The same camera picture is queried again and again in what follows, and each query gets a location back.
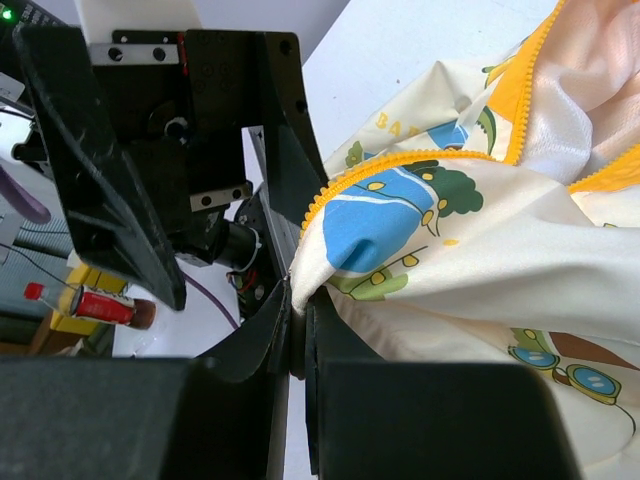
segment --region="yellow trim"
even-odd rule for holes
[[[569,186],[569,192],[615,192],[640,184],[640,145],[635,145],[602,170]]]
[[[515,121],[513,122],[513,131],[511,132],[511,141],[509,142],[507,156],[504,159],[504,163],[507,165],[517,165],[518,162],[520,162],[520,157],[522,156],[522,151],[524,149],[524,142],[527,136],[529,112],[531,110],[531,97],[533,95],[533,74],[535,65],[538,60],[538,56],[540,55],[540,51],[542,50],[542,46],[549,36],[551,27],[553,27],[565,4],[566,0],[560,0],[558,2],[551,15],[549,15],[544,23],[540,25],[531,38],[525,42],[525,45],[522,48],[522,55],[516,55],[516,60],[511,64],[511,68],[509,68],[505,73],[505,77],[510,74],[513,75],[513,81],[507,81],[503,85],[502,82],[508,80],[507,78],[503,78],[498,85],[498,88],[502,87],[507,89],[515,87],[516,84],[513,83],[514,81],[517,81],[518,83],[522,82],[521,85],[523,85],[520,91],[520,98],[515,104]],[[525,53],[528,49],[532,49],[532,52],[529,55]]]
[[[322,210],[327,203],[331,201],[336,195],[339,195],[347,188],[355,185],[366,178],[376,175],[380,172],[388,170],[394,167],[400,167],[402,165],[410,165],[412,163],[419,162],[421,160],[431,159],[474,159],[474,160],[488,160],[495,162],[496,159],[491,155],[487,155],[482,152],[472,152],[465,150],[414,150],[409,152],[390,153],[382,157],[371,159],[368,162],[356,165],[350,170],[347,170],[342,176],[336,180],[329,182],[329,186],[320,190],[320,195],[314,197],[314,202],[309,205],[309,211],[305,215],[305,220],[302,222],[302,232],[300,238],[304,236],[309,224],[313,221],[315,216],[320,210]]]

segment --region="cartoon print cloth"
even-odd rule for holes
[[[436,64],[326,161],[295,311],[326,284],[389,360],[529,365],[585,477],[640,478],[639,72],[632,0]]]

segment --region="red bottle cap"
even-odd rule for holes
[[[24,290],[24,298],[27,300],[38,300],[40,299],[43,290],[44,285],[40,285],[39,283],[30,283]]]

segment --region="yellow zipper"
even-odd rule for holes
[[[335,180],[329,182],[329,185],[326,188],[322,188],[320,190],[320,195],[316,195],[313,198],[313,203],[309,205],[309,211],[305,215],[304,222],[302,222],[300,238],[302,238],[307,227],[313,221],[318,212],[322,210],[327,203],[331,201],[331,199],[345,191],[347,188],[371,177],[372,175],[376,175],[390,168],[410,165],[423,160],[455,160],[463,158],[489,160],[493,162],[496,161],[496,159],[491,155],[487,155],[482,152],[466,150],[413,150],[408,152],[390,153],[356,165]]]
[[[551,28],[556,23],[558,15],[562,11],[562,8],[567,3],[566,0],[560,0],[556,5],[556,8],[551,12],[548,19],[545,21],[544,31],[538,38],[538,43],[535,45],[533,54],[529,59],[529,65],[527,65],[527,73],[525,75],[524,87],[518,106],[516,109],[516,118],[513,124],[513,137],[511,145],[504,159],[504,163],[507,165],[517,165],[520,163],[520,157],[522,157],[522,151],[524,150],[524,142],[527,136],[527,125],[529,123],[529,112],[531,110],[531,97],[533,95],[533,74],[536,62],[540,56],[540,51],[544,45]]]
[[[614,192],[640,184],[640,144],[606,167],[569,186],[570,193]]]

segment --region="yellow box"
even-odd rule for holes
[[[113,293],[121,293],[127,282],[108,273],[101,272],[82,264],[75,268],[67,277],[67,283],[88,285]],[[65,317],[58,312],[53,312],[51,316],[51,330],[65,333],[75,333],[77,335],[89,336],[98,327],[98,322],[79,320],[77,318]]]

